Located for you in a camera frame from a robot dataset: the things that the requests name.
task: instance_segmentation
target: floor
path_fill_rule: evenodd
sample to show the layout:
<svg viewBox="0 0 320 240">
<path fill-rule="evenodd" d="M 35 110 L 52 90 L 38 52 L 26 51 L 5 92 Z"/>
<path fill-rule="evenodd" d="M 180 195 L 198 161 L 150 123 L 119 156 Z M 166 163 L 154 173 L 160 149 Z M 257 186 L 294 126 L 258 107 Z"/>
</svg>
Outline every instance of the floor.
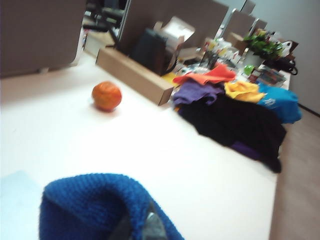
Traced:
<svg viewBox="0 0 320 240">
<path fill-rule="evenodd" d="M 301 111 L 281 153 L 270 240 L 320 239 L 320 118 Z"/>
</svg>

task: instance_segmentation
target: white wall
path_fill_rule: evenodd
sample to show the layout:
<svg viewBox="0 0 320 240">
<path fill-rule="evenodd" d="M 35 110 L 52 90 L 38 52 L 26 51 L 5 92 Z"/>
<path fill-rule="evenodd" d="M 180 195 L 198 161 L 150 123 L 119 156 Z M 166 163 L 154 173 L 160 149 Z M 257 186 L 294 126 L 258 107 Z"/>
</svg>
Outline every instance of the white wall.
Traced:
<svg viewBox="0 0 320 240">
<path fill-rule="evenodd" d="M 252 14 L 268 22 L 266 28 L 279 31 L 285 39 L 299 43 L 294 50 L 299 74 L 291 79 L 290 89 L 299 103 L 320 113 L 320 0 L 253 0 Z M 218 0 L 240 9 L 244 0 Z"/>
</svg>

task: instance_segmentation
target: black handbag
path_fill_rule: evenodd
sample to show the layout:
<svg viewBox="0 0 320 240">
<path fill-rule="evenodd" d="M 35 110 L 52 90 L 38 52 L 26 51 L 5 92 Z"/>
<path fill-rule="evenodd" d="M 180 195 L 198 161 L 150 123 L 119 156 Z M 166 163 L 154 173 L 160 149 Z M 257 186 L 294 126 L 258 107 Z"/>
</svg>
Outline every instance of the black handbag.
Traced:
<svg viewBox="0 0 320 240">
<path fill-rule="evenodd" d="M 266 60 L 263 62 L 263 64 L 268 66 L 269 68 L 276 69 L 277 71 L 283 70 L 294 76 L 298 74 L 296 61 L 290 60 L 286 57 L 281 57 L 277 60 Z"/>
<path fill-rule="evenodd" d="M 166 47 L 167 38 L 147 28 L 129 57 L 162 76 L 171 72 L 177 64 L 177 52 Z"/>
</svg>

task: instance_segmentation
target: blue beanie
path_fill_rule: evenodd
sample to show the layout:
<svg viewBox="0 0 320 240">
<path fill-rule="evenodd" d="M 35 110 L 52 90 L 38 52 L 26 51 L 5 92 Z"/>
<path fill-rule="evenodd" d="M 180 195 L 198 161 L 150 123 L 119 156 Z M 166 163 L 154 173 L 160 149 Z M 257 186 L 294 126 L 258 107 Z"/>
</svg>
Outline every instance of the blue beanie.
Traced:
<svg viewBox="0 0 320 240">
<path fill-rule="evenodd" d="M 150 203 L 168 240 L 183 240 L 144 187 L 120 174 L 86 174 L 59 179 L 45 188 L 40 206 L 40 240 L 107 240 L 128 214 L 133 240 L 142 239 Z"/>
</svg>

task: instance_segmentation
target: black cloth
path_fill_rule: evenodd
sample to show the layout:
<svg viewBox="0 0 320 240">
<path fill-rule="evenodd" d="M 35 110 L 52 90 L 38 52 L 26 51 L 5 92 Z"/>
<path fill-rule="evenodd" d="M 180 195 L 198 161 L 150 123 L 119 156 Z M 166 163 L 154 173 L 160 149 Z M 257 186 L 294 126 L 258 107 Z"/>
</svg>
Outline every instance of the black cloth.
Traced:
<svg viewBox="0 0 320 240">
<path fill-rule="evenodd" d="M 224 146 L 240 141 L 261 154 L 261 162 L 275 173 L 281 172 L 279 147 L 286 130 L 269 109 L 251 102 L 219 95 L 212 105 L 206 99 L 180 106 L 178 113 L 190 122 L 199 134 Z"/>
</svg>

